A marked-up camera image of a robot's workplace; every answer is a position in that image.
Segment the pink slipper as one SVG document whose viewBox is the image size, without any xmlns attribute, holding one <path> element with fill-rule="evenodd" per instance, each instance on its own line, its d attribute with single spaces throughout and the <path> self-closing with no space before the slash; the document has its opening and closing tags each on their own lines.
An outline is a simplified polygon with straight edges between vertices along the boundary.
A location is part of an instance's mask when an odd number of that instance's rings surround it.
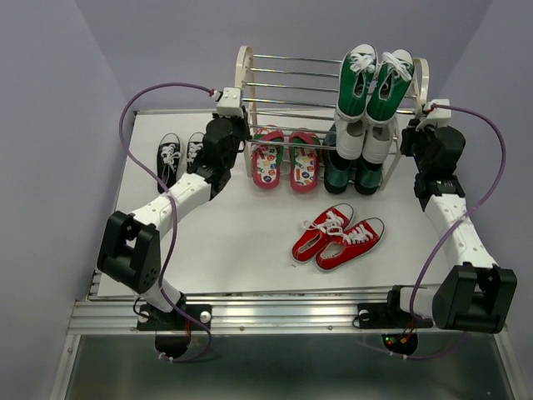
<svg viewBox="0 0 533 400">
<path fill-rule="evenodd" d="M 292 143 L 289 150 L 291 188 L 297 193 L 308 193 L 318 182 L 320 140 L 315 133 L 299 130 L 291 134 L 289 143 Z"/>
<path fill-rule="evenodd" d="M 270 126 L 260 128 L 252 137 L 263 142 L 284 142 L 282 130 Z M 252 181 L 261 189 L 276 188 L 280 182 L 283 146 L 256 144 L 252 148 Z"/>
</svg>

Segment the cream shoe shelf chrome bars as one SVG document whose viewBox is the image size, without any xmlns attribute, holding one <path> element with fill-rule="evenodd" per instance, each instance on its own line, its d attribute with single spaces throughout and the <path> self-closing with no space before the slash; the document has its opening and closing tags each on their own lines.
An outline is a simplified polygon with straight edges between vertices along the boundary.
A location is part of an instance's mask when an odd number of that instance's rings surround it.
<svg viewBox="0 0 533 400">
<path fill-rule="evenodd" d="M 413 61 L 413 81 L 391 122 L 392 145 L 381 167 L 381 190 L 390 182 L 401 160 L 400 124 L 407 118 L 420 117 L 428 99 L 429 63 L 422 57 Z M 287 136 L 297 129 L 296 121 L 303 121 L 317 136 L 326 136 L 326 125 L 334 122 L 340 66 L 340 60 L 260 54 L 250 46 L 241 46 L 234 81 L 242 90 L 252 131 L 256 133 L 268 124 L 268 117 L 273 117 Z"/>
</svg>

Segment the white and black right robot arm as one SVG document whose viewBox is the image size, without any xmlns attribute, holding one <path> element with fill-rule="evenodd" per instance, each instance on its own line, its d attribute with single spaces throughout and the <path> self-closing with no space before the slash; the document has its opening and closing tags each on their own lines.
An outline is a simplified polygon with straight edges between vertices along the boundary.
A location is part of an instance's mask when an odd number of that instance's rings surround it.
<svg viewBox="0 0 533 400">
<path fill-rule="evenodd" d="M 384 318 L 402 325 L 414 314 L 440 329 L 499 333 L 517 277 L 489 254 L 467 213 L 455 174 L 466 140 L 453 127 L 425 125 L 417 118 L 401 135 L 401 154 L 413 158 L 418 170 L 416 198 L 443 241 L 441 251 L 451 270 L 437 289 L 395 286 L 383 305 Z"/>
</svg>

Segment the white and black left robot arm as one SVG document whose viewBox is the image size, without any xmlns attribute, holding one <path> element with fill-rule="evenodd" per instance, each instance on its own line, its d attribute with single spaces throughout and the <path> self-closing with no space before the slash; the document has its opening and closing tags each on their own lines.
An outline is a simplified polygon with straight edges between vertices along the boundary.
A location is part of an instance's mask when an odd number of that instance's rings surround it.
<svg viewBox="0 0 533 400">
<path fill-rule="evenodd" d="M 161 239 L 168 233 L 176 238 L 180 219 L 222 191 L 241 145 L 249 139 L 244 107 L 239 116 L 215 113 L 201 151 L 174 185 L 145 206 L 130 213 L 116 211 L 107 220 L 97 268 L 147 301 L 166 328 L 179 327 L 186 309 L 179 303 L 183 294 L 163 277 Z"/>
</svg>

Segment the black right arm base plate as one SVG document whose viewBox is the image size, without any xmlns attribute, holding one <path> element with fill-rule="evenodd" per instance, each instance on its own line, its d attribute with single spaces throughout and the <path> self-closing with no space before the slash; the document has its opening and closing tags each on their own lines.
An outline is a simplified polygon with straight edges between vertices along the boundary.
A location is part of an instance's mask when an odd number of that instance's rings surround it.
<svg viewBox="0 0 533 400">
<path fill-rule="evenodd" d="M 362 302 L 357 305 L 357 314 L 352 325 L 358 329 L 404 329 L 411 328 L 412 318 L 408 312 L 386 302 Z"/>
</svg>

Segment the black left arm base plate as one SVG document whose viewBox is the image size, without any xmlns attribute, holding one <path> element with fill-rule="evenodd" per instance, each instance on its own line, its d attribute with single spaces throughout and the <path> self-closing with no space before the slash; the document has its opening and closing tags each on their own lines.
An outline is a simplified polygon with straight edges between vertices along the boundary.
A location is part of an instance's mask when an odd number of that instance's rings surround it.
<svg viewBox="0 0 533 400">
<path fill-rule="evenodd" d="M 202 313 L 212 313 L 212 306 L 208 304 L 188 304 L 185 312 L 196 320 L 200 320 Z M 186 319 L 179 313 L 161 312 L 150 304 L 140 306 L 140 313 L 147 314 L 146 321 L 142 322 L 141 317 L 137 317 L 137 330 L 140 332 L 163 332 L 186 330 Z"/>
</svg>

